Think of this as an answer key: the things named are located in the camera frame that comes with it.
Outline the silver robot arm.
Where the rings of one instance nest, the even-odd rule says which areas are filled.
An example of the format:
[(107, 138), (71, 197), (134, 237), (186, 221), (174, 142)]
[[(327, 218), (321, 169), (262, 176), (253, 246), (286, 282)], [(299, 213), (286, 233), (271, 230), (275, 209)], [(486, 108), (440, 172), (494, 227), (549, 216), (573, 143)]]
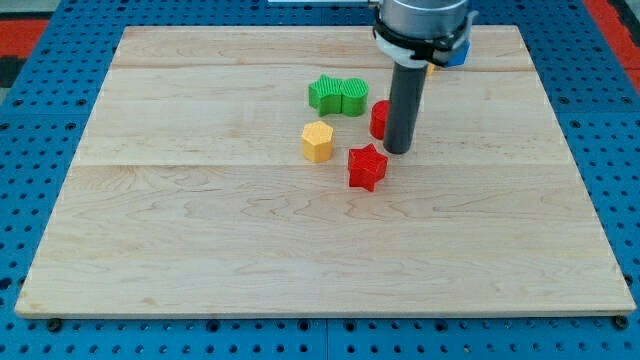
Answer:
[(373, 36), (381, 52), (406, 68), (462, 65), (478, 12), (469, 0), (382, 0)]

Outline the yellow block behind arm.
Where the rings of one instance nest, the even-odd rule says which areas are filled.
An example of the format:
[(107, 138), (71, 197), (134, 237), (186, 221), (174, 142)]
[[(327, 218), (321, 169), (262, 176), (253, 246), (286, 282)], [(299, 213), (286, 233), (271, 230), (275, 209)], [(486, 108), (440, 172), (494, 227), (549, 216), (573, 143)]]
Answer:
[(428, 64), (426, 72), (427, 76), (431, 76), (435, 72), (435, 68), (436, 66), (434, 64)]

